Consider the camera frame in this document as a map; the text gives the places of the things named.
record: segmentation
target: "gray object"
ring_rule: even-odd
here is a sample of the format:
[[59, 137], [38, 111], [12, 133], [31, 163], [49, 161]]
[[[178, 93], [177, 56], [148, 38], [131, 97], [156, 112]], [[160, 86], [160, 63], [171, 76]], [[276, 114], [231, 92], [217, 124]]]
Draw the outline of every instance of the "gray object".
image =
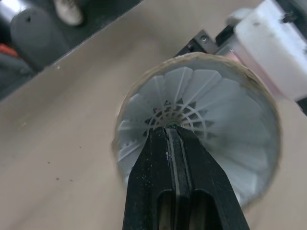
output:
[[37, 69], [70, 50], [49, 15], [38, 8], [26, 9], [12, 19], [11, 38], [14, 48]]

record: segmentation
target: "dark floor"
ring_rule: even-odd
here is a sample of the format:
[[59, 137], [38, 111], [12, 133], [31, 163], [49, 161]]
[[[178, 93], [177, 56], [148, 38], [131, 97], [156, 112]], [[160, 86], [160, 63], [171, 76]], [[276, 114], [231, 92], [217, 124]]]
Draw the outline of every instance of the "dark floor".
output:
[[54, 18], [56, 25], [60, 28], [72, 49], [142, 0], [79, 0], [78, 5], [85, 14], [85, 22], [77, 27], [68, 26], [57, 17], [52, 0], [29, 1], [45, 9]]
[[[35, 77], [35, 75], [44, 67], [54, 63], [57, 59], [61, 58], [63, 54], [75, 48], [97, 31], [105, 28], [142, 0], [77, 0], [85, 15], [85, 22], [77, 27], [68, 26], [57, 17], [52, 0], [24, 1], [30, 2], [36, 7], [43, 9], [43, 11], [50, 16], [51, 21], [53, 21], [55, 26], [59, 29], [59, 34], [63, 34], [64, 36], [64, 39], [62, 39], [60, 44], [65, 44], [65, 49], [63, 49], [62, 52], [52, 55], [52, 52], [54, 51], [53, 46], [50, 46], [49, 49], [44, 50], [40, 49], [40, 46], [38, 46], [35, 53], [33, 51], [34, 49], [31, 48], [32, 46], [23, 46], [24, 41], [26, 43], [31, 43], [29, 41], [32, 41], [32, 39], [25, 38], [26, 35], [32, 34], [27, 31], [26, 25], [24, 26], [21, 24], [22, 26], [19, 27], [19, 29], [13, 30], [13, 23], [8, 26], [4, 23], [0, 24], [0, 43], [6, 43], [13, 46], [23, 58], [16, 59], [0, 53], [0, 100], [9, 95], [11, 92], [15, 91], [21, 85], [25, 84], [27, 81], [30, 81], [31, 78]], [[14, 37], [21, 38], [21, 40], [24, 41], [21, 43], [14, 43], [11, 38], [12, 31], [17, 31], [17, 36]], [[34, 38], [39, 39], [40, 34], [35, 33]], [[55, 46], [55, 49], [61, 50], [61, 48], [58, 46]], [[35, 65], [35, 60], [40, 61], [41, 57], [43, 56], [48, 57], [48, 61], [44, 62], [42, 65]]]

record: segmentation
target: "white sneaker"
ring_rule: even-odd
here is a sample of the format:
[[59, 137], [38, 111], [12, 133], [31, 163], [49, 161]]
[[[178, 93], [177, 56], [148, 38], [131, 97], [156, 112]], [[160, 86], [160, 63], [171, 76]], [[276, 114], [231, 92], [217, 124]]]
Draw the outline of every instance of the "white sneaker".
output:
[[83, 14], [74, 0], [53, 0], [58, 17], [68, 25], [80, 25]]

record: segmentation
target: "screw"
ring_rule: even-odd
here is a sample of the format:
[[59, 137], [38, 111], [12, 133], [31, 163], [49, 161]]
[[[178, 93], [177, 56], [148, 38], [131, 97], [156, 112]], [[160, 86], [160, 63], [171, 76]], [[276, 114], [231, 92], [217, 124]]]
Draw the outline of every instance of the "screw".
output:
[[281, 19], [281, 23], [292, 23], [297, 19], [297, 16], [294, 14], [293, 11], [287, 12], [283, 19]]
[[209, 38], [207, 35], [201, 36], [201, 43], [206, 44], [208, 42]]

